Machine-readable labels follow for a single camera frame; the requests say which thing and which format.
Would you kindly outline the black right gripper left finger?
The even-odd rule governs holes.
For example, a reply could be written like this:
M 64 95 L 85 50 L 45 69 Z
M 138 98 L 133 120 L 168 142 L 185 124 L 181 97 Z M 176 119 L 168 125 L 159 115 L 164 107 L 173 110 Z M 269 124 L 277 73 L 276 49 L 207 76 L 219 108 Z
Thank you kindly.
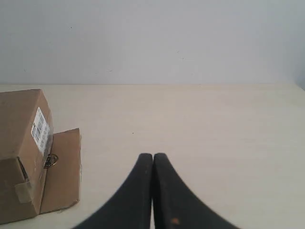
M 149 229 L 153 157 L 141 153 L 114 195 L 77 229 Z

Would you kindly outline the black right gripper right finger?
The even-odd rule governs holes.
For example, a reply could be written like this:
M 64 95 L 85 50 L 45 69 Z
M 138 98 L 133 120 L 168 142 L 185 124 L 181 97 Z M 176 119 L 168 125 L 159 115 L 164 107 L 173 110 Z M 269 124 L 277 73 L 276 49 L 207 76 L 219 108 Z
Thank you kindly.
M 165 153 L 153 158 L 152 200 L 156 229 L 234 229 L 179 177 Z

